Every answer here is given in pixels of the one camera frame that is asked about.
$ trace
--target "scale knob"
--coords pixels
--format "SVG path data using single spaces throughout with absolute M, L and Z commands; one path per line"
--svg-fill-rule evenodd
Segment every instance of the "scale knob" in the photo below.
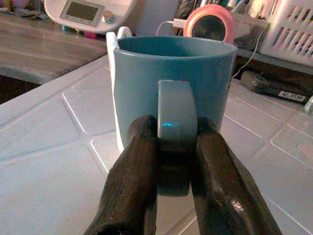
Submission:
M 114 21 L 114 15 L 111 11 L 105 11 L 102 14 L 102 21 L 106 23 L 112 23 Z

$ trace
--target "label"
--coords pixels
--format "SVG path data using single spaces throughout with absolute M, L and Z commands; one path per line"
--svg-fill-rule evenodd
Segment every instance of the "label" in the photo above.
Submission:
M 302 102 L 303 100 L 305 100 L 305 96 L 303 95 L 299 95 L 299 94 L 294 94 L 294 93 L 291 93 L 291 92 L 286 92 L 286 91 L 281 91 L 278 96 L 280 97 L 284 97 L 284 98 L 287 98 L 287 99 L 292 99 L 292 100 L 296 100 L 296 101 L 300 101 Z

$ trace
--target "white cable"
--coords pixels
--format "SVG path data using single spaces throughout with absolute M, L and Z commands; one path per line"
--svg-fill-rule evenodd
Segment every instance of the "white cable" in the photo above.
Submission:
M 158 32 L 160 31 L 160 28 L 162 27 L 162 25 L 164 25 L 165 23 L 171 23 L 171 24 L 173 24 L 174 22 L 173 21 L 164 21 L 164 22 L 162 22 L 160 25 L 159 25 L 159 27 L 157 28 L 157 31 L 156 31 L 156 36 L 158 35 Z
M 258 41 L 256 42 L 255 49 L 254 49 L 253 54 L 252 54 L 252 56 L 250 57 L 250 59 L 249 59 L 249 60 L 245 63 L 245 65 L 243 65 L 243 66 L 238 70 L 238 72 L 236 72 L 231 78 L 234 78 L 235 76 L 237 76 L 237 75 L 240 73 L 240 71 L 241 71 L 245 66 L 247 66 L 247 65 L 250 63 L 250 61 L 252 60 L 252 58 L 254 57 L 254 55 L 255 55 L 255 53 L 256 53 L 256 50 L 258 49 L 259 42 L 260 42 L 261 37 L 262 37 L 262 35 L 263 35 L 264 32 L 265 32 L 265 29 L 264 29 L 264 30 L 262 31 L 262 33 L 260 34 L 260 36 L 259 36 L 259 38 L 258 38 Z

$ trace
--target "blue mug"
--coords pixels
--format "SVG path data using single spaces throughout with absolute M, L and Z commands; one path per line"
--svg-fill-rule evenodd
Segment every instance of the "blue mug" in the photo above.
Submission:
M 236 58 L 234 45 L 179 36 L 132 37 L 122 27 L 117 36 L 107 33 L 107 47 L 120 151 L 135 119 L 158 117 L 161 80 L 186 82 L 197 116 L 210 119 L 220 129 Z

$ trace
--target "kitchen scale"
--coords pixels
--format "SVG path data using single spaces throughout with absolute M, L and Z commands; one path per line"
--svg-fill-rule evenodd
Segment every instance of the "kitchen scale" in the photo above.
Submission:
M 81 31 L 105 33 L 119 27 L 136 0 L 45 0 L 48 16 Z

